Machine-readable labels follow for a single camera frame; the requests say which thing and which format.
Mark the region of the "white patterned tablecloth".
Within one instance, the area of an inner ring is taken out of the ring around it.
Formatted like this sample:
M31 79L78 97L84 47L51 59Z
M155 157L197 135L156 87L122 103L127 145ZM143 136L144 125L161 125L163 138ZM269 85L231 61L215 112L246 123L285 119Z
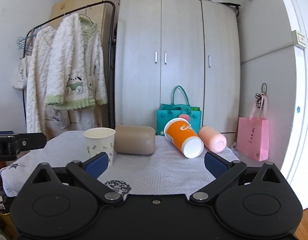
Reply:
M98 180L114 191L127 194L185 194L190 196L212 182L205 168L204 155L184 157L163 136L156 137L152 155L114 154L114 163ZM43 149L24 155L0 170L4 191L15 197L39 163L64 167L72 160L89 158L82 131L67 131L46 143Z

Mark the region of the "white and green fleece robe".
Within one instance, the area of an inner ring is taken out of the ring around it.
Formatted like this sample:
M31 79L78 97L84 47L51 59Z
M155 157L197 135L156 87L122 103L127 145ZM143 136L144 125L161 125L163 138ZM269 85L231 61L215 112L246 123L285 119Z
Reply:
M78 110L107 102L97 24L72 14L63 19L52 41L45 104L59 110Z

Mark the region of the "teal tote bag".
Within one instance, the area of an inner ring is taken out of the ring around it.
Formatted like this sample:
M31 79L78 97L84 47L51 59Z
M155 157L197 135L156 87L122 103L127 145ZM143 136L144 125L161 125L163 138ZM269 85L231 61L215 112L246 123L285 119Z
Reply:
M185 104L174 103L177 89L180 89L183 93ZM185 118L196 133L198 133L201 127L202 111L200 107L190 105L187 93L180 85L173 89L171 103L162 103L156 112L156 135L164 135L165 125L174 118Z

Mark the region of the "taupe cylindrical cup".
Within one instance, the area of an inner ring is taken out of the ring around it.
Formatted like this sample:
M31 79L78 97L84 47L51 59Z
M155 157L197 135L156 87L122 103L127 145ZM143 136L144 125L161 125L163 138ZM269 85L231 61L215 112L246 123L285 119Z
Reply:
M156 132L148 126L117 126L114 150L123 154L151 155L155 152Z

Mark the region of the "orange and white paper cup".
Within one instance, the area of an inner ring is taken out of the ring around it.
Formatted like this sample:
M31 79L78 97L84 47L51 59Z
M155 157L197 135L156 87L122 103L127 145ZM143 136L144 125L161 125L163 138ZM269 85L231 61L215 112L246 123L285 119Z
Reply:
M164 127L164 135L186 158L197 158L203 152L202 140L183 118L170 120Z

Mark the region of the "pink cylindrical cup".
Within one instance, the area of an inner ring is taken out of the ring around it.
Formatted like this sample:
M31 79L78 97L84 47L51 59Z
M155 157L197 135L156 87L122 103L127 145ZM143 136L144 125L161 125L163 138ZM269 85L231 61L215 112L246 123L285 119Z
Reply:
M198 136L211 152L220 153L227 146L226 137L210 126L202 126Z

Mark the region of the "blue clothes hangers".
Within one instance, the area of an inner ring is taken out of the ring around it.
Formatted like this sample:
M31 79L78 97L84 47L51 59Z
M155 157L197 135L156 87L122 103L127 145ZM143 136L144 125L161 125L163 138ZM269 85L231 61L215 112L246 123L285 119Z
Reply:
M34 41L36 39L36 36L38 32L40 31L41 27L38 28L33 28L31 29L26 36L24 37L18 37L17 39L17 47L18 50L23 51L23 57L25 56L31 56L32 50L33 50L33 45Z

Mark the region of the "white leaf-print paper cup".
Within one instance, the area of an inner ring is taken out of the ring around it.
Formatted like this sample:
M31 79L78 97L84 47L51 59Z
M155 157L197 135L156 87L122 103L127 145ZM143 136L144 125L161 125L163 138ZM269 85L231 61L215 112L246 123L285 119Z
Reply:
M111 167L114 159L115 130L106 127L97 127L85 131L83 135L90 157L105 152L108 155L108 167Z

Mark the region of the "beige wooden cabinet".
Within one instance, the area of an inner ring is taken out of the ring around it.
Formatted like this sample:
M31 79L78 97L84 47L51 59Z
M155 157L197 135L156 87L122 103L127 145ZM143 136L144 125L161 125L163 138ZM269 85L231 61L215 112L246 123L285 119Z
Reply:
M51 18L54 18L60 14L64 14L66 11L71 11L79 7L83 7L86 4L92 4L103 0L63 0L56 3L52 7ZM119 10L119 0L108 0L112 1L116 5L116 10ZM78 11L79 14L86 14L91 18L91 20L97 24L98 31L101 35L101 43L104 54L104 74L105 80L107 81L107 59L108 59L108 37L110 33L110 23L111 23L111 12L112 6L109 4L101 4L92 8L87 8ZM115 13L114 24L117 23L117 12ZM61 23L64 17L59 18L58 20L52 21L49 25L57 26Z

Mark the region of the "grey three-door wardrobe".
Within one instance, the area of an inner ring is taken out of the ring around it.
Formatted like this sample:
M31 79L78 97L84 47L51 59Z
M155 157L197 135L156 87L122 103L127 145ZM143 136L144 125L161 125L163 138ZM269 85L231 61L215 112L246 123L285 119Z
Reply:
M184 103L234 139L240 101L236 4L206 0L120 0L115 123L156 126L163 103Z

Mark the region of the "black clothes rack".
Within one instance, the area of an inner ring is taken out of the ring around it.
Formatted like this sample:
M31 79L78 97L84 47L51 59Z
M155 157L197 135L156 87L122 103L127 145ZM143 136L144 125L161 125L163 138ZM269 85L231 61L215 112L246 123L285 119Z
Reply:
M48 23L58 20L61 17L64 17L66 15L73 14L74 12L78 12L83 9L92 8L101 4L109 4L112 6L112 12L111 12L111 23L110 23L110 33L108 37L108 59L107 59L107 91L108 91L108 98L110 102L108 103L107 110L108 110L108 124L110 128L115 128L115 110L114 110L114 21L115 21L115 13L116 5L112 1L103 0L92 4L86 4L83 7L76 8L71 11L66 11L64 14L60 14L54 18L49 19L46 22L43 22L34 28L42 27L44 25L47 25Z

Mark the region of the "pink paper shopping bag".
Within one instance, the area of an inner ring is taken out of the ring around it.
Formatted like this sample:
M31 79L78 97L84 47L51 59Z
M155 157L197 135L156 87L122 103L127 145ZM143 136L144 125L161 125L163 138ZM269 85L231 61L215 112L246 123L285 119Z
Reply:
M255 161L265 161L269 157L267 110L267 96L261 93L253 104L249 117L238 120L237 150Z

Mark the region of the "white hanging tote bag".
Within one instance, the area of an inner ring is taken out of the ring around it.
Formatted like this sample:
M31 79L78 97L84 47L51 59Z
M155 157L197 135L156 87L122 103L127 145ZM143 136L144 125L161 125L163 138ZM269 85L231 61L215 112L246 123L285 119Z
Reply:
M15 72L12 76L12 87L18 90L24 90L27 86L27 69L28 62L27 57L23 57L18 67L15 69Z

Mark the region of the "white door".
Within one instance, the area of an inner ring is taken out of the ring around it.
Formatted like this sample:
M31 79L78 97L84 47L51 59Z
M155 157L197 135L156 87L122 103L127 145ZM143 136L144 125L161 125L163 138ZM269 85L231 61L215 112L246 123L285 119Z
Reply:
M281 172L308 208L308 0L283 0L291 29L296 81L294 116Z

